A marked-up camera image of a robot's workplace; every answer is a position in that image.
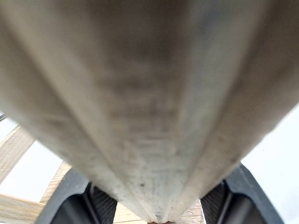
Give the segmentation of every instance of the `black rubber pad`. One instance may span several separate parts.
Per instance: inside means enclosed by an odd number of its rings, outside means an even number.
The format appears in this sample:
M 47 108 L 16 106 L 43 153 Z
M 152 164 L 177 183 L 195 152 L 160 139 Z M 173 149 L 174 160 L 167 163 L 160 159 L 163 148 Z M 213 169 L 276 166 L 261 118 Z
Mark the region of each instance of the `black rubber pad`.
M 101 224 L 112 224 L 117 201 L 97 187 L 92 187 L 90 200 Z
M 200 200 L 206 224 L 217 224 L 226 196 L 225 184 L 221 183 Z

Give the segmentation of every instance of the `wooden board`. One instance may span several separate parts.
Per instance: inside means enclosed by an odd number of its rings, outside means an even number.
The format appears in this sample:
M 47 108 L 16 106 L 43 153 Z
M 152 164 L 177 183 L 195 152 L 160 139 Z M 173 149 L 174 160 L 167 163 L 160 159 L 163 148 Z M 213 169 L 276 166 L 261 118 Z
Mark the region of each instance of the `wooden board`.
M 40 203 L 46 204 L 49 201 L 52 194 L 54 193 L 54 191 L 56 190 L 56 188 L 62 181 L 64 175 L 67 173 L 67 171 L 70 170 L 70 168 L 71 168 L 71 166 L 69 164 L 67 164 L 65 161 L 63 161 L 61 163 L 55 176 L 51 180 L 50 184 L 48 185 L 48 188 L 46 189 L 43 197 L 41 198 Z
M 0 195 L 0 222 L 33 224 L 44 204 Z
M 35 139 L 24 128 L 17 126 L 0 143 L 0 183 L 7 177 L 34 141 Z
M 0 109 L 147 222 L 177 220 L 299 101 L 297 1 L 0 12 Z

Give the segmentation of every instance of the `wooden plank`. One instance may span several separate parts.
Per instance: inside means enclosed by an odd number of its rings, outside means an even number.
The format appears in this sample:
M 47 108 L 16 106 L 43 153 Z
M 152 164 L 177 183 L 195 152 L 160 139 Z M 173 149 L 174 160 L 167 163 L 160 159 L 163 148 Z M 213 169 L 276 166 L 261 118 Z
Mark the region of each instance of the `wooden plank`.
M 7 177 L 34 141 L 35 139 L 24 128 L 17 126 L 0 143 L 0 183 Z
M 67 171 L 70 170 L 70 168 L 71 168 L 71 166 L 69 164 L 67 164 L 65 161 L 63 161 L 61 163 L 55 176 L 51 180 L 50 184 L 48 185 L 48 188 L 46 189 L 43 197 L 41 198 L 40 203 L 46 204 L 49 201 L 52 194 L 54 193 L 54 191 L 56 190 L 56 188 L 62 181 L 64 175 L 67 173 Z
M 1 109 L 147 222 L 177 220 L 299 101 L 297 1 L 0 12 Z
M 33 224 L 44 204 L 0 195 L 0 222 Z

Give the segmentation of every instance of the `wooden beam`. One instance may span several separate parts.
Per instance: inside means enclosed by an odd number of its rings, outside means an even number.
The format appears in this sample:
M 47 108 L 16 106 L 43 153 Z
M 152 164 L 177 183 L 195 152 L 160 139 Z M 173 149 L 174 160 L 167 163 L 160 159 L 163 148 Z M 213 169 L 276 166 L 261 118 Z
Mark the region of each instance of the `wooden beam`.
M 1 109 L 147 222 L 177 220 L 299 101 L 297 1 L 0 12 Z
M 0 183 L 17 164 L 35 139 L 27 131 L 17 126 L 0 143 Z
M 33 224 L 44 204 L 0 195 L 0 222 Z
M 56 190 L 56 188 L 58 187 L 58 185 L 62 181 L 64 175 L 67 173 L 67 171 L 70 170 L 70 168 L 71 168 L 71 166 L 69 164 L 67 164 L 65 161 L 63 161 L 61 163 L 61 165 L 59 166 L 55 176 L 51 180 L 48 188 L 46 189 L 43 197 L 41 198 L 40 203 L 46 204 L 49 201 L 52 194 L 54 193 L 54 191 Z

